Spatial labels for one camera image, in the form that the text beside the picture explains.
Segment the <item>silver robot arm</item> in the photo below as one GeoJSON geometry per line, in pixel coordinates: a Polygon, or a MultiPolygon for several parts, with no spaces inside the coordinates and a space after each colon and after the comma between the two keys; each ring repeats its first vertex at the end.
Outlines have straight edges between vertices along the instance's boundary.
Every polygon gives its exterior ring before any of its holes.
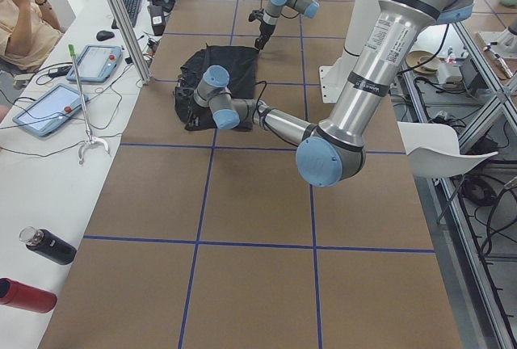
{"type": "Polygon", "coordinates": [[[259,37],[254,42],[257,50],[262,50],[274,33],[275,26],[286,6],[308,18],[313,18],[319,8],[319,0],[268,0],[267,5],[259,10],[253,10],[249,15],[249,21],[260,22],[259,37]]]}
{"type": "Polygon", "coordinates": [[[473,0],[356,0],[368,11],[363,44],[351,69],[335,65],[341,87],[330,115],[317,124],[267,106],[262,99],[239,99],[228,71],[210,65],[193,88],[177,89],[177,112],[188,130],[230,130],[255,123],[296,147],[302,178],[330,187],[360,172],[366,153],[363,134],[418,35],[436,24],[467,19],[473,0]]]}

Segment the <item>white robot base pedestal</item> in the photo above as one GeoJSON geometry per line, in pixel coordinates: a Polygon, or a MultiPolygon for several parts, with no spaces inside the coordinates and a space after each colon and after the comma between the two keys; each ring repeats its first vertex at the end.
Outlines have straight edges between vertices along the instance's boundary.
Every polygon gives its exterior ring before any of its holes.
{"type": "Polygon", "coordinates": [[[378,0],[355,0],[342,56],[332,66],[319,68],[323,103],[337,102],[379,15],[378,0]]]}

